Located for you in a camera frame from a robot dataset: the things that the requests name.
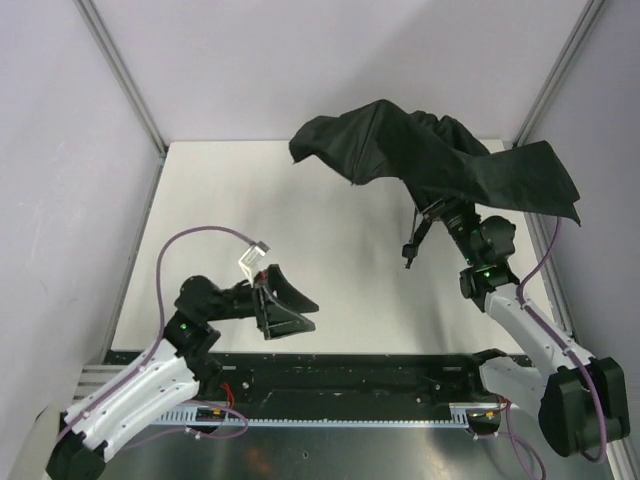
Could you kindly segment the black folding umbrella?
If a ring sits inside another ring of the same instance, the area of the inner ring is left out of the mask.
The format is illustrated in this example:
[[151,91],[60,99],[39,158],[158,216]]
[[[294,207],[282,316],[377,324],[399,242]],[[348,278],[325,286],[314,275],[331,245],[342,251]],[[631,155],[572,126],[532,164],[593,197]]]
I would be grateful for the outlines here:
[[289,152],[295,162],[315,156],[355,185],[397,178],[420,212],[457,199],[580,220],[580,194],[548,142],[492,153],[458,120],[408,113],[389,100],[309,120]]

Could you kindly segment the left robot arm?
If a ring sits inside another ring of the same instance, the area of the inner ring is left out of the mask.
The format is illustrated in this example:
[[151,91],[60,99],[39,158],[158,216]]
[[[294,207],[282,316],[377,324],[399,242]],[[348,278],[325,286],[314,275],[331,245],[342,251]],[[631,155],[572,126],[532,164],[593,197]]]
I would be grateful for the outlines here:
[[96,479],[133,437],[177,405],[220,383],[210,350],[221,334],[212,322],[253,318],[267,340],[312,332],[318,305],[276,264],[253,280],[221,289],[205,276],[181,286],[175,312],[158,339],[98,390],[67,408],[46,466],[52,479]]

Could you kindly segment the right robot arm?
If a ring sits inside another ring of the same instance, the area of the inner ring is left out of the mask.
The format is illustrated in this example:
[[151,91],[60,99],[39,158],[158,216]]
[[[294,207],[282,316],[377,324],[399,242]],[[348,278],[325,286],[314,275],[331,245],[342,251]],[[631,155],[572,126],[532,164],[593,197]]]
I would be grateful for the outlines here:
[[503,327],[533,363],[525,368],[502,353],[487,357],[479,365],[484,389],[536,418],[560,456],[586,455],[591,449],[604,455],[608,443],[628,437],[622,367],[580,346],[526,295],[526,283],[509,265],[515,224],[496,215],[482,218],[469,202],[438,200],[415,210],[405,257],[417,251],[436,222],[445,226],[467,264],[459,274],[463,297]]

